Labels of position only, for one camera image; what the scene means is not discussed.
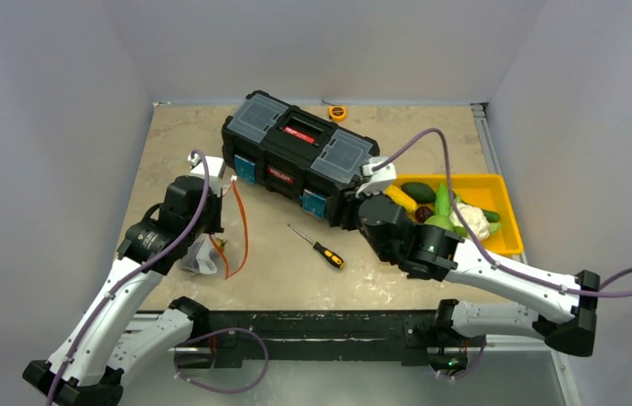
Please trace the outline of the yellow corn cob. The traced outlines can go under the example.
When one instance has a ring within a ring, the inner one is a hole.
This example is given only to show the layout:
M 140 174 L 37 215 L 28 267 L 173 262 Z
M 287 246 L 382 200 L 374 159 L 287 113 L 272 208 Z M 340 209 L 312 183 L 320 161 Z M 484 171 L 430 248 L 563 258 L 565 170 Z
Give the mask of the yellow corn cob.
M 399 187 L 389 185 L 385 189 L 385 194 L 397 205 L 402 206 L 408 213 L 415 212 L 419 205 L 418 203 L 402 191 Z

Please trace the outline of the clear orange zip top bag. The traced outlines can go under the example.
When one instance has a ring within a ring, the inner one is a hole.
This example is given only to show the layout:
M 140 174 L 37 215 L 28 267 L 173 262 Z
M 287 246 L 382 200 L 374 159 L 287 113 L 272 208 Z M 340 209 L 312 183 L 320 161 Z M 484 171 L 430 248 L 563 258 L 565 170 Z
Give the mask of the clear orange zip top bag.
M 177 263 L 179 270 L 228 280 L 245 267 L 250 248 L 249 227 L 238 180 L 232 175 L 229 184 L 222 187 L 224 231 L 199 236 Z

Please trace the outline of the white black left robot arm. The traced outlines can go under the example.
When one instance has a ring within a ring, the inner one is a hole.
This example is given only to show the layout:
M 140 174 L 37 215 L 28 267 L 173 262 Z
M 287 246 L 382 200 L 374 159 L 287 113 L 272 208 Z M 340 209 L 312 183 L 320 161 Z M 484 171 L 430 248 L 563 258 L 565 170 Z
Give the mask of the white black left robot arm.
M 222 231 L 222 178 L 184 175 L 130 226 L 107 279 L 67 339 L 47 359 L 32 360 L 23 379 L 49 405 L 116 405 L 142 355 L 118 348 L 146 297 L 203 233 Z

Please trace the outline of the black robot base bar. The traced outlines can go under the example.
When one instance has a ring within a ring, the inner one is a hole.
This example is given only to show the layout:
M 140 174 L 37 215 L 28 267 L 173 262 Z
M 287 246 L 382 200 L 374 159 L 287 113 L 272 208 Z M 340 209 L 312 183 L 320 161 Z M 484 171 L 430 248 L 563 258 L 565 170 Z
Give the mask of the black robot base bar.
M 188 344 L 208 349 L 212 366 L 239 368 L 246 360 L 398 362 L 460 371 L 483 336 L 467 338 L 448 316 L 455 300 L 435 310 L 208 310 L 187 298 L 193 325 Z

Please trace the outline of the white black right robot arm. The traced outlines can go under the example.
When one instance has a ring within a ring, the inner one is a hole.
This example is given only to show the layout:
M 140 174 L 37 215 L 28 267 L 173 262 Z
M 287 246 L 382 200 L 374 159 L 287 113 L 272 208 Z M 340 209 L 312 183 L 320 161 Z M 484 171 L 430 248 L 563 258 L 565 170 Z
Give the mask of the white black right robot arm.
M 354 223 L 380 261 L 410 278 L 463 284 L 507 300 L 443 301 L 442 314 L 431 323 L 438 342 L 510 335 L 540 339 L 560 353 L 592 356 L 598 274 L 559 274 L 495 255 L 454 231 L 412 221 L 386 195 L 360 198 L 355 206 Z

